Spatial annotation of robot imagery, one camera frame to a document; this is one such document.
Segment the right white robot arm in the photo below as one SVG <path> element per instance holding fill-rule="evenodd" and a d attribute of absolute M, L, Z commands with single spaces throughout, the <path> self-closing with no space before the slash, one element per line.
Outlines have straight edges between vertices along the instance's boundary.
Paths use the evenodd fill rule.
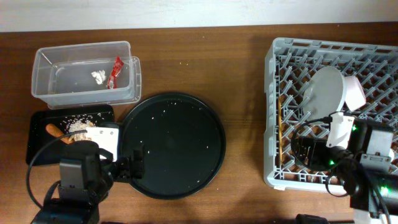
<path fill-rule="evenodd" d="M 389 172 L 394 129 L 344 114 L 315 122 L 328 125 L 328 137 L 301 136 L 313 121 L 299 125 L 290 140 L 296 163 L 342 182 L 355 223 L 397 223 L 397 176 Z"/>

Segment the wooden chopstick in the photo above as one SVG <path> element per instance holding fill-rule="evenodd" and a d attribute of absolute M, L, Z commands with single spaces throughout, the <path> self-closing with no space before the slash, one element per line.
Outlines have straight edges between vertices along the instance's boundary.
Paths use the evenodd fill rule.
<path fill-rule="evenodd" d="M 278 133 L 279 133 L 279 166 L 282 167 L 282 153 L 283 153 L 283 142 L 282 142 L 282 103 L 281 97 L 278 97 Z"/>

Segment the white bowl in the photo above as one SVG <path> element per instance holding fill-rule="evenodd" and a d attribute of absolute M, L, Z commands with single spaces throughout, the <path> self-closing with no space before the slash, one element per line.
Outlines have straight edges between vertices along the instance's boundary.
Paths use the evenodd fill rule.
<path fill-rule="evenodd" d="M 366 104 L 363 88 L 355 76 L 345 77 L 346 97 L 345 103 L 350 111 L 360 109 Z"/>

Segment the red snack wrapper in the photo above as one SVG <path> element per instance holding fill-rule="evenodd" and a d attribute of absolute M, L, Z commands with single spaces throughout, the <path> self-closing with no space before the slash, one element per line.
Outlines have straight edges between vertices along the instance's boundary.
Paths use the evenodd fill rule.
<path fill-rule="evenodd" d="M 115 89 L 117 88 L 116 80 L 121 73 L 121 70 L 124 66 L 124 62 L 121 60 L 119 56 L 116 57 L 116 60 L 113 65 L 113 69 L 111 71 L 111 74 L 109 75 L 108 82 L 107 82 L 107 87 L 108 89 Z"/>

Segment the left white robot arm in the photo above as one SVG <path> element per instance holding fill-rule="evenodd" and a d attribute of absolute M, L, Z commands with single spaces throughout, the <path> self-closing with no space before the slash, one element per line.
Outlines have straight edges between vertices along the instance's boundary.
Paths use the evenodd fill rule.
<path fill-rule="evenodd" d="M 118 128 L 86 128 L 87 139 L 66 145 L 60 159 L 60 180 L 47 191 L 33 223 L 98 223 L 99 204 L 115 182 L 144 175 L 143 145 L 119 156 Z"/>

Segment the orange carrot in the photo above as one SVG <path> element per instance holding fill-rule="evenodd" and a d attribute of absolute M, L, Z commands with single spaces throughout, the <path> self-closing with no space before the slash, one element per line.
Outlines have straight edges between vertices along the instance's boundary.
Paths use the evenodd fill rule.
<path fill-rule="evenodd" d="M 54 124 L 46 125 L 45 129 L 51 136 L 53 136 L 55 138 L 59 138 L 64 135 L 64 133 L 59 128 L 57 128 Z M 67 136 L 67 137 L 61 138 L 61 141 L 63 141 L 65 144 L 71 144 L 75 140 L 73 138 Z"/>

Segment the grey plate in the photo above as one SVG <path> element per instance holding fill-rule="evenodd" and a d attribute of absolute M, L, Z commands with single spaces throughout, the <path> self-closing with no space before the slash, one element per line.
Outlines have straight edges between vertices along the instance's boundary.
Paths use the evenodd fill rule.
<path fill-rule="evenodd" d="M 327 66 L 317 71 L 303 94 L 303 112 L 308 120 L 320 119 L 340 111 L 345 102 L 346 81 L 335 67 Z"/>

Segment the peanut shell food scraps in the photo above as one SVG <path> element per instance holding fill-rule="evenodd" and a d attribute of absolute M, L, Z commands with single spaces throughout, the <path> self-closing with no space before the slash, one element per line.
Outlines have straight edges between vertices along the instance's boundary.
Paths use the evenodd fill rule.
<path fill-rule="evenodd" d="M 86 118 L 78 118 L 78 117 L 72 117 L 71 119 L 66 119 L 63 121 L 64 125 L 65 125 L 65 131 L 67 133 L 74 133 L 76 131 L 81 131 L 81 130 L 86 130 L 87 128 L 92 128 L 95 127 L 95 124 L 86 119 Z M 74 134 L 71 135 L 69 137 L 67 137 L 67 139 L 70 142 L 74 142 L 74 141 L 84 141 L 84 140 L 88 140 L 90 141 L 91 138 L 89 138 L 86 133 L 78 133 L 78 134 Z"/>

